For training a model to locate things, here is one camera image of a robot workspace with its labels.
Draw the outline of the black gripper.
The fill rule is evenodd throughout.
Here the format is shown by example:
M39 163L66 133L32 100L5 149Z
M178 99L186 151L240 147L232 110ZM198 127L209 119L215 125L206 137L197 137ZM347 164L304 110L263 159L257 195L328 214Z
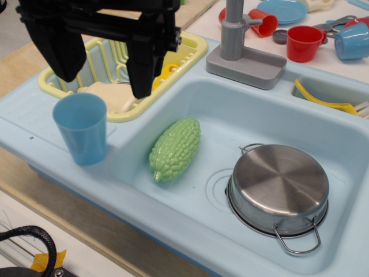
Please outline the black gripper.
M73 81L86 61L81 35L126 42L133 95L151 95L166 51L181 43L180 1L20 1L16 11L54 73Z

